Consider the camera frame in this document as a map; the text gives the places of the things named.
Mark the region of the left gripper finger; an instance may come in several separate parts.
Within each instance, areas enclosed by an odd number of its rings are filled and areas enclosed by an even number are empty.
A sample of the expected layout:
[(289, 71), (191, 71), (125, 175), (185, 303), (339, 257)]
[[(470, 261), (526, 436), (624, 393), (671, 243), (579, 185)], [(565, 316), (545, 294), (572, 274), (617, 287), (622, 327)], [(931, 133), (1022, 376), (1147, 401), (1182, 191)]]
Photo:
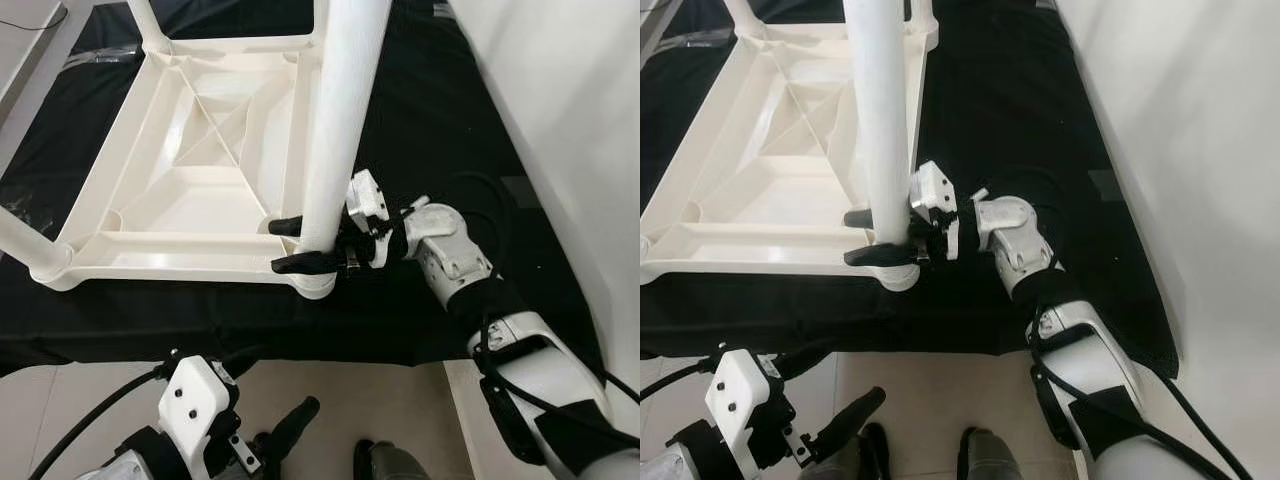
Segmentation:
[(268, 458), (283, 461), (296, 447), (305, 429), (314, 421), (320, 410), (315, 397), (306, 397), (297, 407), (285, 415), (268, 434)]
[(859, 434), (870, 416), (884, 403), (884, 389), (873, 387), (836, 413), (815, 436), (815, 456), (838, 453)]
[(230, 352), (221, 360), (221, 367), (229, 376), (242, 376), (262, 357), (264, 346), (250, 346)]
[(797, 378), (826, 360), (832, 348), (828, 346), (806, 346), (792, 352), (778, 355), (774, 367), (781, 378)]

